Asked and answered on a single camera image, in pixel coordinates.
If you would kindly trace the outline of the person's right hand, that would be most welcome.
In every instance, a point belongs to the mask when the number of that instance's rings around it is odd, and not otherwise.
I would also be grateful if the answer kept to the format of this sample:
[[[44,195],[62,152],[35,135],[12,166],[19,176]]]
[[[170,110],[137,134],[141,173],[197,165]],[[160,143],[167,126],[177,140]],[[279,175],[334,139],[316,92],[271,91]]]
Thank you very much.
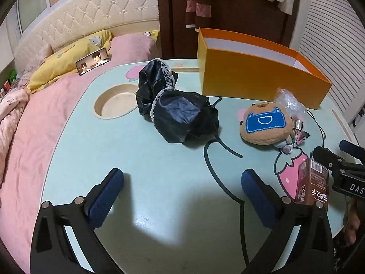
[[[356,232],[359,229],[361,221],[357,215],[357,201],[352,198],[349,202],[348,211],[345,216],[343,225],[343,234],[346,246],[353,245],[356,241]]]

